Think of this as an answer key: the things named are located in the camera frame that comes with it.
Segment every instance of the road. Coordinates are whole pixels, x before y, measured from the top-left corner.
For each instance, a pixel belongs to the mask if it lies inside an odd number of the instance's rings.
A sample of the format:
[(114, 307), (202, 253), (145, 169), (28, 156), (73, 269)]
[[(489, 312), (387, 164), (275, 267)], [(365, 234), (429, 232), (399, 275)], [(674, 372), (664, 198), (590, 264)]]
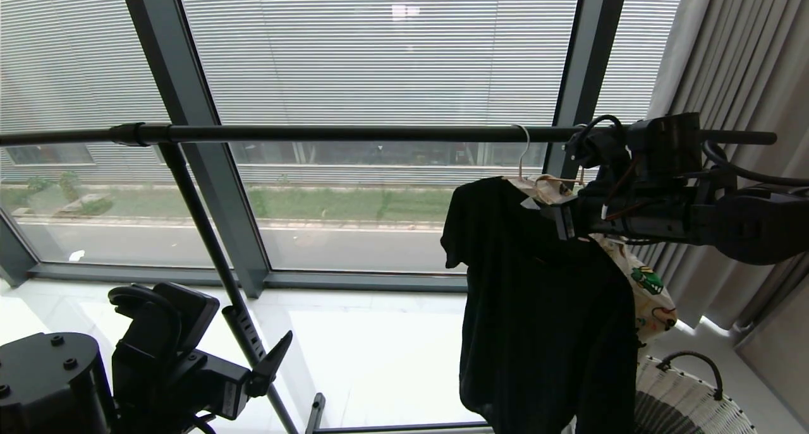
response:
[[(197, 230), (188, 225), (22, 223), (43, 260), (129, 265), (210, 267)], [(440, 230), (261, 229), (278, 269), (439, 271)]]

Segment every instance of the grass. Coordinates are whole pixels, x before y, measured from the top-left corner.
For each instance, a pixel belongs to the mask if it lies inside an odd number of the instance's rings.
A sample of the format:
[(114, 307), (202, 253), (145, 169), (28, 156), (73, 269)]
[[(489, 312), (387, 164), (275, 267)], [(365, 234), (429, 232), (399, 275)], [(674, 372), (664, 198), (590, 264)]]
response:
[[(178, 190), (88, 190), (110, 194), (110, 216), (187, 217)], [(448, 189), (250, 189), (250, 205), (259, 219), (275, 220), (376, 220), (443, 221), (453, 192)], [(69, 201), (58, 186), (38, 193), (16, 187), (0, 188), (0, 202), (12, 212), (29, 207), (35, 214), (52, 215)]]

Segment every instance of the white floor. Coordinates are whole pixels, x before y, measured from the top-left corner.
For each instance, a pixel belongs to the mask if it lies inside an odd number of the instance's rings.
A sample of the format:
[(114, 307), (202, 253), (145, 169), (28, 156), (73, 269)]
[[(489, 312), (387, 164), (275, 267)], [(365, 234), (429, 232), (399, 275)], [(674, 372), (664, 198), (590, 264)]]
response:
[[(0, 344), (39, 331), (92, 334), (107, 373), (113, 347), (129, 325), (107, 302), (107, 284), (29, 281), (12, 289), (0, 282)], [(206, 289), (226, 305), (223, 290)], [(309, 417), (315, 392), (326, 396), (321, 426), (401, 425), (480, 420), (458, 400), (458, 354), (464, 296), (372, 292), (265, 291), (249, 302), (266, 348), (287, 330), (295, 333), (276, 381), (298, 429)], [(733, 339), (703, 322), (664, 336), (658, 357), (694, 350), (716, 360), (726, 391), (745, 408), (757, 430), (805, 433), (732, 351)], [(200, 347), (246, 365), (221, 316)], [(709, 382), (696, 359), (678, 368)], [(220, 434), (281, 432), (266, 400), (254, 400), (234, 422), (217, 420)]]

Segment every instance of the laundry basket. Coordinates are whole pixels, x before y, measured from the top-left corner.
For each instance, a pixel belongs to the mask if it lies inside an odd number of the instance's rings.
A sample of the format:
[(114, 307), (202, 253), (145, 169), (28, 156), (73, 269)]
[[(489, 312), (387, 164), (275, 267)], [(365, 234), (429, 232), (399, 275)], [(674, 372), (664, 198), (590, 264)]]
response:
[[(671, 367), (679, 356), (696, 356), (714, 371), (717, 388)], [(638, 366), (635, 434), (747, 434), (756, 432), (739, 406), (722, 391), (716, 364), (693, 351), (670, 354), (662, 361), (645, 357)]]

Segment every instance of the glass pane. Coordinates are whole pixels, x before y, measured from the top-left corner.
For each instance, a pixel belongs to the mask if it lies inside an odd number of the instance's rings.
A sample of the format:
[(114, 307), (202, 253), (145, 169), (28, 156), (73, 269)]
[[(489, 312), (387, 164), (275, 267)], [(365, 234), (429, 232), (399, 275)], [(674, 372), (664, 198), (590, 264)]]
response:
[(679, 0), (624, 0), (595, 116), (622, 123), (647, 117), (662, 52)]
[[(0, 133), (168, 120), (124, 0), (3, 0)], [(0, 205), (45, 261), (210, 266), (153, 149), (0, 151)]]
[[(183, 0), (223, 124), (346, 125), (549, 126), (576, 2)], [(274, 268), (447, 271), (453, 188), (516, 173), (525, 145), (231, 149)]]

